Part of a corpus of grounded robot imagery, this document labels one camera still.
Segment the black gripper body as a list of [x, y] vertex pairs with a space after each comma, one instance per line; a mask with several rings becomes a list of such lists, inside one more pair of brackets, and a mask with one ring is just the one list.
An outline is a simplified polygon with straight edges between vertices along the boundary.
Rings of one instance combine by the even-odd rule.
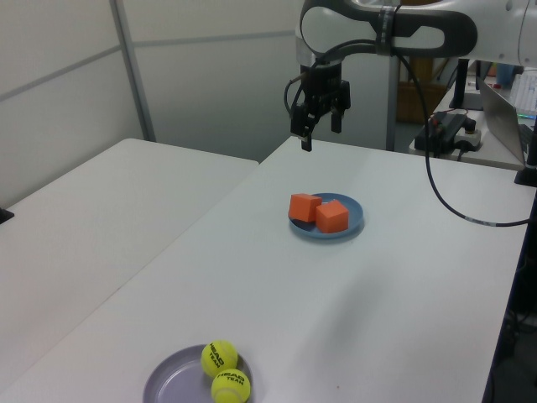
[[302, 66], [305, 103], [315, 107], [331, 107], [341, 86], [341, 64]]

